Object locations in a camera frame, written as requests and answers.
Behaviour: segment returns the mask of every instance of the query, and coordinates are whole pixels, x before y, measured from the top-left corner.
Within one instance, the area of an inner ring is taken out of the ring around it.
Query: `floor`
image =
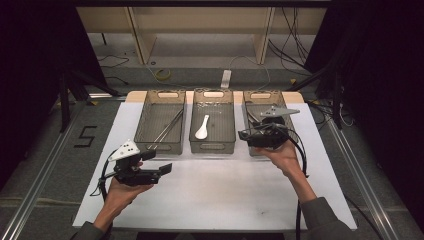
[[[230,88],[233,89],[259,88],[264,84],[267,84],[265,89],[274,87],[284,89],[291,85],[291,80],[301,81],[306,77],[304,75],[308,74],[295,64],[284,62],[283,66],[280,58],[271,51],[267,51],[265,64],[257,65],[253,61],[255,54],[249,35],[161,35],[156,41],[147,65],[139,64],[130,35],[106,34],[107,45],[104,45],[101,34],[89,34],[89,37],[100,65],[104,66],[102,69],[108,77],[108,85],[121,92],[152,87],[174,87],[171,84],[187,88],[196,85],[217,87],[223,70],[229,68],[233,70],[230,81]],[[271,37],[279,47],[285,38],[286,36],[278,35]],[[309,49],[314,36],[302,36],[301,39],[304,47]],[[293,41],[288,43],[285,51],[294,59],[301,61]],[[151,76],[150,70],[161,68],[170,69],[172,73],[172,78],[165,84],[155,82]],[[260,84],[255,82],[257,79],[262,82]],[[300,91],[305,100],[315,100],[315,87],[316,83]],[[91,93],[100,92],[90,87],[88,90]],[[28,158],[19,165],[0,193],[0,232],[4,233],[7,230],[8,223],[16,216],[15,213],[22,206],[22,202],[28,199],[28,193],[36,187],[33,185],[35,179],[45,175],[42,184],[38,184],[39,195],[28,211],[22,228],[18,230],[16,239],[56,240],[69,239],[72,236],[76,231],[72,227],[73,217],[87,190],[87,183],[97,165],[98,156],[121,101],[122,99],[94,99],[88,104],[72,102],[74,127],[69,129],[66,137],[59,134],[60,104],[52,108],[37,141],[28,151]],[[358,239],[378,239],[372,225],[389,232],[383,233],[385,239],[424,239],[423,233],[384,172],[374,161],[372,151],[361,134],[360,126],[354,122],[349,126],[352,118],[346,116],[343,130],[337,131],[332,127],[332,121],[328,121],[322,111],[311,106],[311,112],[339,184],[345,195],[360,210],[348,202],[358,224],[356,230]],[[343,114],[349,114],[347,108],[343,109]],[[77,148],[76,145],[87,144],[86,140],[79,138],[86,126],[96,126],[86,128],[85,131],[86,135],[95,136],[95,139],[90,147]],[[346,138],[342,144],[350,146],[352,153],[346,153],[339,147],[341,143],[337,137],[341,136],[340,134]],[[52,149],[59,150],[60,155],[52,156]],[[360,178],[355,175],[357,172],[355,166],[352,166],[352,159],[358,163],[363,173]],[[46,168],[44,165],[46,162],[53,163],[51,168]],[[369,186],[370,189],[365,190],[371,190],[373,196],[366,196],[363,183]],[[376,200],[378,205],[371,205],[375,202],[370,202],[370,198]],[[361,212],[372,225],[366,221]],[[376,221],[382,217],[385,218],[383,220],[387,222],[386,224]],[[137,237],[137,233],[131,231],[114,231],[113,234],[115,239],[129,240]],[[295,239],[293,232],[284,235],[285,239]]]

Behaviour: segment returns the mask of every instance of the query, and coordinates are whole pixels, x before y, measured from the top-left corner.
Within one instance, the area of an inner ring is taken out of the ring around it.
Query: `hand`
[[[121,184],[118,180],[112,178],[106,201],[93,225],[103,232],[106,232],[110,224],[112,224],[113,219],[115,219],[122,210],[138,196],[138,194],[149,190],[153,186],[153,184],[150,184],[131,187]]]
[[[271,159],[272,163],[282,170],[283,174],[287,177],[302,171],[297,159],[295,146],[289,140],[275,150],[265,148],[255,148],[255,150]]]

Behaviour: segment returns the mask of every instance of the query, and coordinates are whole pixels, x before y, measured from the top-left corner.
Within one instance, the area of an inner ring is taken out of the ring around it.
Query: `white spoon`
[[[209,115],[205,115],[202,126],[199,128],[199,130],[197,130],[196,134],[194,135],[197,139],[205,139],[208,136],[208,130],[206,129],[208,119]]]

